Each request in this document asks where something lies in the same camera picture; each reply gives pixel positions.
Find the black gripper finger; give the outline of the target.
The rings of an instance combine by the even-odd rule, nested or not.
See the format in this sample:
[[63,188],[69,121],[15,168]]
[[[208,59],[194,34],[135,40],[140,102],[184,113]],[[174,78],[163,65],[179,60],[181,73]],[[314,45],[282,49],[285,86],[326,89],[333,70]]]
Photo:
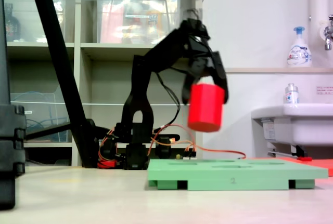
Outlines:
[[190,98],[190,92],[191,92],[191,87],[193,84],[198,83],[200,80],[200,77],[197,76],[192,76],[192,75],[186,75],[185,80],[184,80],[184,85],[182,89],[182,102],[183,104],[188,104],[189,98]]
[[215,85],[218,85],[224,90],[223,103],[227,103],[229,99],[227,76],[218,51],[213,52],[211,57],[208,58],[208,69]]

